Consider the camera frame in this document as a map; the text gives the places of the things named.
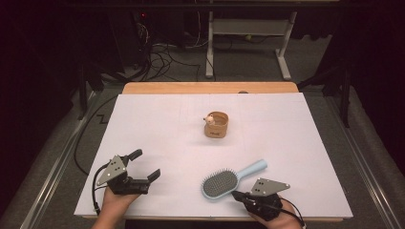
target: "human hand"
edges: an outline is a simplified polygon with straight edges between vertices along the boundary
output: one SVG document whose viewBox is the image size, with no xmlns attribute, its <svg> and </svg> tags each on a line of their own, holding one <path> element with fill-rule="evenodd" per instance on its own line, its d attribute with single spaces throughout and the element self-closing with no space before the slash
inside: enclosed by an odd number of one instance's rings
<svg viewBox="0 0 405 229">
<path fill-rule="evenodd" d="M 92 229 L 112 229 L 122 219 L 129 205 L 140 195 L 115 195 L 110 187 L 105 188 L 101 212 Z"/>
<path fill-rule="evenodd" d="M 281 199 L 281 202 L 283 203 L 284 210 L 295 214 L 294 208 L 290 203 L 283 199 Z M 302 229 L 300 223 L 297 221 L 296 218 L 283 212 L 280 212 L 280 215 L 277 218 L 270 221 L 265 221 L 264 219 L 252 213 L 249 214 L 251 217 L 262 223 L 267 229 Z"/>
</svg>

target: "hair brush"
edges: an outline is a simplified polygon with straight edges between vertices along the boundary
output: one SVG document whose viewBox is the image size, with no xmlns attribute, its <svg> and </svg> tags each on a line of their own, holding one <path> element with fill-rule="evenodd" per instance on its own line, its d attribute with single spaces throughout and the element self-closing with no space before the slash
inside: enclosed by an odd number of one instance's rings
<svg viewBox="0 0 405 229">
<path fill-rule="evenodd" d="M 259 172 L 266 167 L 266 161 L 261 159 L 238 173 L 229 169 L 222 169 L 211 174 L 202 182 L 202 194 L 210 199 L 221 198 L 234 191 L 238 187 L 241 178 Z"/>
</svg>

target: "gray carpet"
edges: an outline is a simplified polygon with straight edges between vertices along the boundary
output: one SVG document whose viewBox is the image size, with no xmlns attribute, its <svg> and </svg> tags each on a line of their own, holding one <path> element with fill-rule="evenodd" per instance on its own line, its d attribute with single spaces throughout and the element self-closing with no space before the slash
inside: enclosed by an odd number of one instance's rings
<svg viewBox="0 0 405 229">
<path fill-rule="evenodd" d="M 329 39 L 311 41 L 308 38 L 291 40 L 289 42 L 286 61 L 293 82 L 301 82 L 315 73 L 328 43 Z M 273 54 L 273 49 L 278 48 L 279 44 L 279 38 L 269 38 L 259 44 L 236 41 L 233 42 L 232 48 L 228 50 L 227 48 L 230 47 L 230 43 L 226 39 L 219 37 L 215 44 L 215 47 L 218 49 L 214 54 L 216 77 L 212 79 L 204 77 L 205 48 L 184 50 L 170 48 L 170 54 L 174 59 L 188 65 L 172 62 L 170 69 L 165 75 L 151 80 L 282 81 L 281 72 Z M 164 47 L 156 47 L 155 52 L 164 51 L 164 49 Z M 164 63 L 157 55 L 153 55 L 152 57 L 153 59 L 157 59 L 153 62 L 155 67 L 159 67 Z M 157 70 L 152 70 L 149 77 L 154 76 L 157 72 Z M 305 97 L 315 124 L 327 148 L 330 160 L 344 188 L 354 217 L 334 223 L 308 222 L 308 228 L 387 228 L 370 195 L 369 187 L 365 184 L 359 172 L 352 155 L 352 148 L 344 132 L 341 130 L 339 121 L 330 108 L 328 100 L 320 93 L 320 89 L 319 86 L 311 86 L 304 89 Z M 98 100 L 95 101 L 95 109 L 103 105 L 108 99 L 114 98 L 121 90 L 122 85 L 106 83 L 106 89 L 97 96 Z M 21 227 L 21 223 L 32 207 L 54 162 L 60 156 L 71 132 L 79 122 L 76 119 L 79 113 L 77 94 L 73 97 L 73 101 L 75 102 L 74 108 L 54 129 L 53 135 L 33 164 L 29 175 L 12 200 L 8 211 L 1 218 L 0 228 L 14 229 Z M 102 106 L 96 113 L 97 115 L 91 119 L 84 135 L 80 139 L 76 151 L 77 160 L 85 171 L 90 170 L 107 126 L 101 120 L 108 120 L 114 108 L 114 102 L 115 100 L 113 99 Z M 351 95 L 350 123 L 351 131 L 356 142 L 358 142 L 358 147 L 367 153 L 366 159 L 370 162 L 376 179 L 392 204 L 394 212 L 398 216 L 402 216 L 405 209 L 404 177 L 394 166 L 394 162 L 373 130 L 373 125 L 364 114 L 355 92 L 352 92 Z M 49 205 L 46 206 L 43 216 L 33 228 L 90 228 L 94 222 L 93 220 L 73 215 L 79 194 L 83 191 L 81 189 L 83 188 L 85 179 L 86 176 L 77 169 L 71 157 L 60 182 L 54 190 Z M 159 228 L 170 228 L 170 223 L 154 223 Z M 199 228 L 200 226 L 196 224 L 190 226 L 188 224 L 184 225 L 184 227 Z M 146 221 L 141 221 L 137 228 L 152 227 Z"/>
</svg>

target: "white metal stand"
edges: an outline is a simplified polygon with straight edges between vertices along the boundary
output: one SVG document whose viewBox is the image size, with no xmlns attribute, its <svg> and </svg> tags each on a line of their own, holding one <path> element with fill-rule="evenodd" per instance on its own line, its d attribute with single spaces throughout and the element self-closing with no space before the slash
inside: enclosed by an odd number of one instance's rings
<svg viewBox="0 0 405 229">
<path fill-rule="evenodd" d="M 208 50 L 206 53 L 205 75 L 211 78 L 214 75 L 214 51 L 212 48 L 214 34 L 250 34 L 284 36 L 281 49 L 275 50 L 277 60 L 285 80 L 290 80 L 286 59 L 289 37 L 295 23 L 297 12 L 292 12 L 289 20 L 249 20 L 249 19 L 215 19 L 211 11 L 208 23 Z"/>
</svg>

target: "brush handle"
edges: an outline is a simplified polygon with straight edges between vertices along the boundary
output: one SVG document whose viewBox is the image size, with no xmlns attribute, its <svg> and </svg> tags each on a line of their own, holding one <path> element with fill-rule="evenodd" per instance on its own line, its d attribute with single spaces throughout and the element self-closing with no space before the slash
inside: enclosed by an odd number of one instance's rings
<svg viewBox="0 0 405 229">
<path fill-rule="evenodd" d="M 251 175 L 253 173 L 259 172 L 267 168 L 267 162 L 263 159 L 256 161 L 255 163 L 247 166 L 243 170 L 237 173 L 238 179 Z"/>
</svg>

